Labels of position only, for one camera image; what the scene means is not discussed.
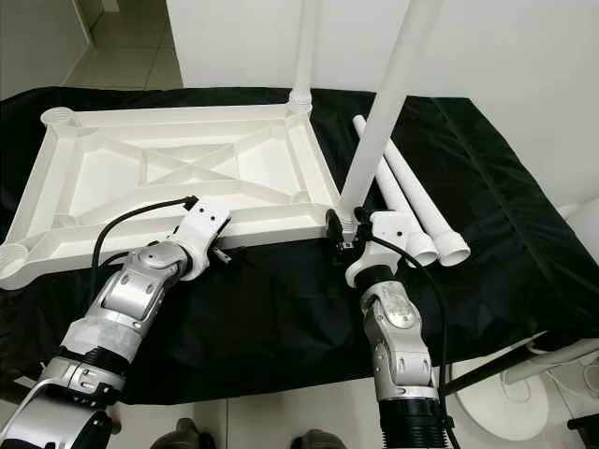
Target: black cloth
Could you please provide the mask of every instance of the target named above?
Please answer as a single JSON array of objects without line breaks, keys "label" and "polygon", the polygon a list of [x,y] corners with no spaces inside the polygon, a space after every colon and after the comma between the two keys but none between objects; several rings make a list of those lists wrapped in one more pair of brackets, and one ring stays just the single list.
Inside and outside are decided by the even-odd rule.
[{"label": "black cloth", "polygon": [[[46,109],[252,105],[284,103],[287,95],[268,88],[46,88],[9,98],[0,109],[0,238],[36,159]],[[341,189],[358,143],[351,119],[368,114],[373,94],[313,95],[311,122]],[[599,267],[471,101],[409,97],[393,139],[473,251],[457,267],[431,267],[449,301],[451,361],[545,330],[557,345],[599,336]],[[384,206],[376,187],[366,206]],[[35,374],[39,361],[53,356],[69,323],[85,312],[89,274],[45,275],[0,293],[0,379]],[[439,312],[431,289],[414,270],[400,274],[438,361]],[[370,359],[357,295],[332,268],[327,242],[266,245],[249,248],[245,263],[211,267],[169,291],[139,348],[124,400],[176,403],[336,382],[370,375]]]}]

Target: white plastic pipe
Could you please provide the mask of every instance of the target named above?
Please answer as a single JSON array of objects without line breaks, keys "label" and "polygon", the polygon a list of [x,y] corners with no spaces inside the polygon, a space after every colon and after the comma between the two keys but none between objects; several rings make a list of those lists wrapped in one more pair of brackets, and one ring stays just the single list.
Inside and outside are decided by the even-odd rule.
[{"label": "white plastic pipe", "polygon": [[[366,126],[364,117],[357,115],[354,117],[353,122],[358,136],[362,137],[364,127]],[[434,247],[432,239],[422,231],[422,226],[420,226],[417,217],[414,215],[414,211],[410,208],[407,199],[405,199],[405,195],[384,157],[378,163],[375,178],[387,207],[405,214],[409,219],[410,229],[408,230],[406,251],[423,266],[430,265],[437,260],[437,249]]]},{"label": "white plastic pipe", "polygon": [[502,372],[501,378],[506,384],[513,384],[535,374],[547,371],[550,368],[570,363],[597,350],[599,350],[599,339],[579,340],[565,348],[537,355],[525,362],[518,363],[515,367]]},{"label": "white plastic pipe", "polygon": [[341,195],[342,221],[347,225],[354,208],[361,206],[373,183],[391,131],[408,94],[408,81],[428,41],[442,0],[412,0],[403,18],[383,84],[347,173]]},{"label": "white plastic pipe", "polygon": [[441,265],[453,267],[466,260],[470,255],[470,247],[463,237],[449,226],[391,140],[385,149],[385,158],[422,226],[432,237],[434,246],[439,252]]},{"label": "white plastic pipe", "polygon": [[320,7],[321,0],[303,0],[301,2],[296,79],[289,94],[289,108],[293,112],[309,112],[312,109],[310,84],[314,72],[314,54],[318,38]]}]

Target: white pole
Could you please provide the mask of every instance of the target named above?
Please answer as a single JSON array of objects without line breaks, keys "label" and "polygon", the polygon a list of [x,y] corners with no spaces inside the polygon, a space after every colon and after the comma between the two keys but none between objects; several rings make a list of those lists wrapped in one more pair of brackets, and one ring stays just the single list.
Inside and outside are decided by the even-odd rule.
[{"label": "white pole", "polygon": [[570,346],[558,349],[551,353],[537,355],[525,362],[518,363],[515,367],[502,372],[501,378],[506,384],[523,381],[535,374],[555,368],[564,363],[570,363],[584,355],[599,350],[599,339],[579,340]]},{"label": "white pole", "polygon": [[408,94],[409,77],[428,41],[442,0],[412,0],[387,66],[383,84],[374,99],[364,137],[347,173],[341,195],[342,221],[347,225],[354,208],[361,206],[373,183],[391,131]]},{"label": "white pole", "polygon": [[[353,122],[356,132],[361,137],[364,133],[364,127],[366,126],[364,117],[357,115],[354,117]],[[387,207],[407,215],[409,218],[410,233],[408,235],[406,251],[423,266],[426,267],[427,265],[430,265],[437,260],[437,249],[434,247],[432,239],[422,231],[422,227],[420,226],[417,217],[414,215],[414,211],[410,207],[407,199],[405,199],[405,195],[384,157],[381,158],[381,161],[378,164],[375,178]]]},{"label": "white pole", "polygon": [[309,112],[312,109],[310,84],[314,71],[314,54],[318,37],[321,0],[302,0],[299,20],[296,79],[289,94],[289,109]]},{"label": "white pole", "polygon": [[391,140],[385,149],[385,158],[422,226],[432,237],[434,246],[439,252],[439,263],[444,267],[452,267],[466,260],[470,255],[468,244],[449,226]]}]

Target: robotic arm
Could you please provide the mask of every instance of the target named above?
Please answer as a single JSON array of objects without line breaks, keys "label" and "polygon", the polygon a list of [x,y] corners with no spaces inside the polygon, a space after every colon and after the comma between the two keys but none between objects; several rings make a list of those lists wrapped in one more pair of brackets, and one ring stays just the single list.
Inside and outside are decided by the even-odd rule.
[{"label": "robotic arm", "polygon": [[386,447],[446,447],[446,414],[432,375],[429,350],[421,337],[422,320],[394,276],[401,255],[371,241],[379,238],[404,250],[409,217],[393,210],[368,216],[358,209],[360,224],[351,243],[343,241],[333,210],[327,218],[339,264],[351,264],[345,280],[360,294]]},{"label": "robotic arm", "polygon": [[204,198],[164,241],[132,251],[83,318],[71,324],[58,355],[0,433],[0,448],[105,448],[127,368],[167,290],[209,265],[208,250],[229,220]]}]

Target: black shoe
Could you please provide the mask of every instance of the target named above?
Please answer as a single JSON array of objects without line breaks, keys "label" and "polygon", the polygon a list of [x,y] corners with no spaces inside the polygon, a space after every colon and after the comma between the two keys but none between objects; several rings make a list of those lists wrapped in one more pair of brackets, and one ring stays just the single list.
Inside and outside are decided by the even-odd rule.
[{"label": "black shoe", "polygon": [[347,449],[345,444],[332,433],[313,428],[303,437],[291,443],[291,449]]},{"label": "black shoe", "polygon": [[216,449],[212,435],[199,433],[189,418],[177,421],[177,428],[160,437],[150,449]]}]

